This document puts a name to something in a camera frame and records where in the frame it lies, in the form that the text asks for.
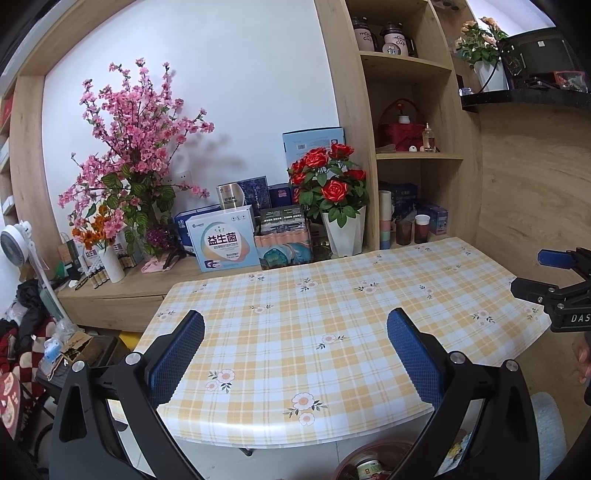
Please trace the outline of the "person's right hand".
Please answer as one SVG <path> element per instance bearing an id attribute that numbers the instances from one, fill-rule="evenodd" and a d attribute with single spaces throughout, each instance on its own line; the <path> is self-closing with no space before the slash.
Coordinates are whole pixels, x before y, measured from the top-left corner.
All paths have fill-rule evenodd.
<path id="1" fill-rule="evenodd" d="M 576 375 L 580 384 L 590 379 L 590 344 L 587 335 L 579 333 L 572 342 L 572 350 L 576 359 Z"/>

